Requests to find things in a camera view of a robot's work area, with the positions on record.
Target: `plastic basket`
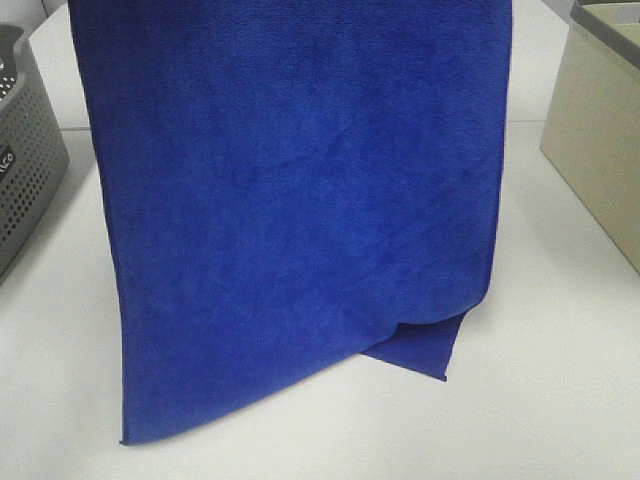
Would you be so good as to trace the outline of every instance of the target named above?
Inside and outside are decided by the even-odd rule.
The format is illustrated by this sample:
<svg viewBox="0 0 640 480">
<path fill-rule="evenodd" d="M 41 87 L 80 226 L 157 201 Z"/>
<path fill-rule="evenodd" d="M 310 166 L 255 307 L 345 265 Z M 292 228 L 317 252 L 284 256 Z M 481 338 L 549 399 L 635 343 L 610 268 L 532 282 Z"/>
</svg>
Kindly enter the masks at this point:
<svg viewBox="0 0 640 480">
<path fill-rule="evenodd" d="M 69 164 L 29 33 L 0 24 L 0 275 L 46 210 Z"/>
</svg>

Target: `basket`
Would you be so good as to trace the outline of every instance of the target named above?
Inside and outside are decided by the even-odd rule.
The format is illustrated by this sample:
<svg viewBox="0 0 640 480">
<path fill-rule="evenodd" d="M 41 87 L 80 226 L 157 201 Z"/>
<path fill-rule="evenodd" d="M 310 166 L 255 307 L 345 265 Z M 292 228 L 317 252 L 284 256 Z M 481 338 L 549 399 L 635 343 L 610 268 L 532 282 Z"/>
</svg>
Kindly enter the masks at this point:
<svg viewBox="0 0 640 480">
<path fill-rule="evenodd" d="M 0 275 L 50 203 L 69 164 L 22 27 L 0 24 Z"/>
<path fill-rule="evenodd" d="M 640 272 L 640 1 L 571 16 L 540 146 Z"/>
</svg>

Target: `background wall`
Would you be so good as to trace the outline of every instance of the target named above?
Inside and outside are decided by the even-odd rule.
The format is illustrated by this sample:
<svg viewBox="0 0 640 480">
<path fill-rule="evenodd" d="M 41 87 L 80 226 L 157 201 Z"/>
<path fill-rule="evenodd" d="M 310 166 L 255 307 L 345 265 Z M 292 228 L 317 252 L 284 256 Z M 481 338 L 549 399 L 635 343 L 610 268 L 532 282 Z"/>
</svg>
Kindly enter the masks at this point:
<svg viewBox="0 0 640 480">
<path fill-rule="evenodd" d="M 543 0 L 551 10 L 560 15 L 565 22 L 569 23 L 571 7 L 573 6 L 573 0 Z"/>
<path fill-rule="evenodd" d="M 0 22 L 22 23 L 36 28 L 47 18 L 40 0 L 0 0 Z"/>
<path fill-rule="evenodd" d="M 47 11 L 47 15 L 51 15 L 60 5 L 67 3 L 67 0 L 42 0 L 42 3 Z"/>
</svg>

